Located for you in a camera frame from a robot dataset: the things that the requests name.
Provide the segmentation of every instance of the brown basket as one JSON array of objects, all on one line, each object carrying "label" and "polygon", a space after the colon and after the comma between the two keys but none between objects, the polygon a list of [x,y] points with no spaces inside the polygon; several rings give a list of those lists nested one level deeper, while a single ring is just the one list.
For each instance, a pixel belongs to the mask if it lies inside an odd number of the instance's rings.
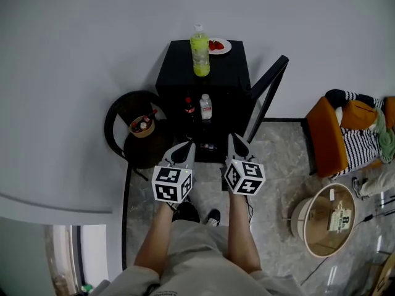
[{"label": "brown basket", "polygon": [[[140,117],[136,118],[131,124],[133,124],[134,122],[138,123],[139,121],[141,121],[141,120],[143,119],[143,117],[144,117],[144,116],[140,116]],[[145,130],[145,131],[141,131],[140,133],[134,133],[134,132],[131,130],[131,124],[130,124],[130,126],[129,126],[129,131],[130,131],[133,135],[135,135],[137,138],[145,138],[145,137],[151,135],[152,132],[153,132],[154,129],[155,129],[155,120],[154,120],[154,119],[152,119],[152,123],[151,123],[150,127],[149,127],[147,130]]]}]

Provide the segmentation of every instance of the white sleeve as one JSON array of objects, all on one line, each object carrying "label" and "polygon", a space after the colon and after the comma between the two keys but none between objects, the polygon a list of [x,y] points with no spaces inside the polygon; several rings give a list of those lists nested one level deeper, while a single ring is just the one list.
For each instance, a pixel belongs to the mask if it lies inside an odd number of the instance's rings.
[{"label": "white sleeve", "polygon": [[99,296],[143,296],[148,288],[159,284],[155,271],[140,266],[130,266]]},{"label": "white sleeve", "polygon": [[269,293],[276,296],[306,296],[302,287],[292,275],[269,276],[263,271],[256,271],[250,274]]}]

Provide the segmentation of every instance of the yellow-green drink bottle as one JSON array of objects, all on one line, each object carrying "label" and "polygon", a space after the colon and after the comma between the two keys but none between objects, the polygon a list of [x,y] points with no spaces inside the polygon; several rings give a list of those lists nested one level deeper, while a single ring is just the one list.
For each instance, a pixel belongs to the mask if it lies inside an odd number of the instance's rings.
[{"label": "yellow-green drink bottle", "polygon": [[195,34],[191,37],[193,72],[197,76],[207,76],[210,72],[209,38],[201,24],[195,24]]}]

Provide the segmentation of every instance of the grey marble floor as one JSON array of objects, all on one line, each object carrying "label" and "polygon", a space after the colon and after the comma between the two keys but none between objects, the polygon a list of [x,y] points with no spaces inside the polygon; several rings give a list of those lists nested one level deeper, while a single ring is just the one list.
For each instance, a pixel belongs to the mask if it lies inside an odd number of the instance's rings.
[{"label": "grey marble floor", "polygon": [[[293,274],[303,283],[307,295],[360,295],[367,281],[369,263],[381,258],[378,246],[384,251],[395,248],[395,214],[362,223],[353,231],[344,248],[327,259],[306,281],[323,259],[313,257],[304,244],[293,237],[289,218],[303,199],[316,194],[328,179],[309,176],[307,144],[300,123],[262,123],[252,142],[256,157],[264,164],[267,180],[260,192],[250,197],[254,207],[251,231],[260,254],[262,269],[274,276]],[[221,192],[220,167],[216,163],[196,163],[196,183],[191,200],[203,220],[212,208],[222,214],[221,224],[228,224],[229,200]],[[336,180],[351,189],[352,176],[374,176],[378,170],[359,171]],[[143,170],[150,178],[152,170]],[[132,265],[144,240],[155,212],[151,182],[132,176],[130,181],[127,219],[127,265]],[[390,190],[384,199],[394,194]],[[389,209],[378,208],[381,196],[361,201],[356,199],[357,218],[363,220],[371,213]]]}]

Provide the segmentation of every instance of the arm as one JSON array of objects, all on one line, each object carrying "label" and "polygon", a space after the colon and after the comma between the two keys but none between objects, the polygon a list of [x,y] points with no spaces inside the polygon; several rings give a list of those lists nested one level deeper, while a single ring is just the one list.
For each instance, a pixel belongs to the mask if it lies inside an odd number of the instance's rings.
[{"label": "arm", "polygon": [[260,271],[260,259],[249,229],[246,199],[229,192],[229,260],[247,273]]},{"label": "arm", "polygon": [[163,273],[170,242],[172,218],[173,211],[166,203],[162,203],[137,253],[135,265],[153,269],[159,275]]}]

